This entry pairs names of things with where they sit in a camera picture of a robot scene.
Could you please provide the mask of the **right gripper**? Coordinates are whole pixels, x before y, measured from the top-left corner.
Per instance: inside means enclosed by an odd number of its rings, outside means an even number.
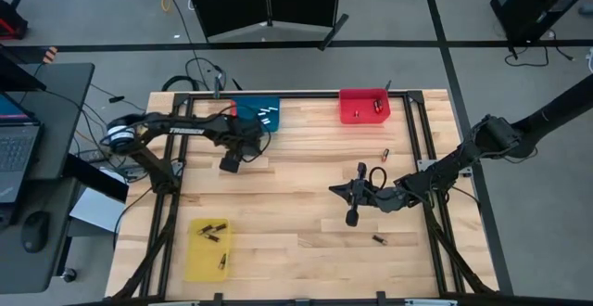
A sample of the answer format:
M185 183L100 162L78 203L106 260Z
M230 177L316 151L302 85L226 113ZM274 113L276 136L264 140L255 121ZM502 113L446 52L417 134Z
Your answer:
M343 185L330 185L328 189L343 200L351 200L353 205L376 207L377 187L365 180L354 180Z

